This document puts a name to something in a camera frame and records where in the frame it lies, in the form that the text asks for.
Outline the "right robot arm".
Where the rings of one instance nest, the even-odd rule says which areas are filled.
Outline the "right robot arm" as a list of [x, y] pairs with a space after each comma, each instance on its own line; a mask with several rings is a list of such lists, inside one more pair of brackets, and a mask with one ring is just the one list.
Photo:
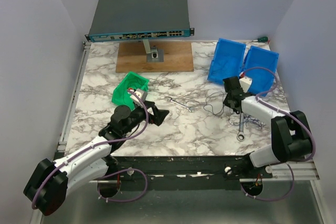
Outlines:
[[251, 115], [271, 129], [271, 144], [244, 156], [242, 173], [249, 178], [259, 174], [261, 167], [311, 159], [316, 151], [306, 115], [301, 111], [279, 109], [250, 92], [245, 92], [237, 76], [223, 80], [224, 106], [236, 113]]

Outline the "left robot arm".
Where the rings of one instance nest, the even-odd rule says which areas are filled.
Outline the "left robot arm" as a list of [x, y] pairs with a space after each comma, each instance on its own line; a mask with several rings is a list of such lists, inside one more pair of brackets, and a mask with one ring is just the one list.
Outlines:
[[100, 177], [112, 179], [116, 166], [104, 158], [131, 139], [127, 134], [141, 122], [145, 126], [160, 126], [168, 114], [168, 110], [158, 109], [151, 101], [144, 101], [134, 110], [126, 105], [117, 106], [110, 122], [87, 145], [60, 159], [45, 158], [37, 164], [23, 191], [32, 208], [45, 216], [51, 215], [70, 191], [81, 184]]

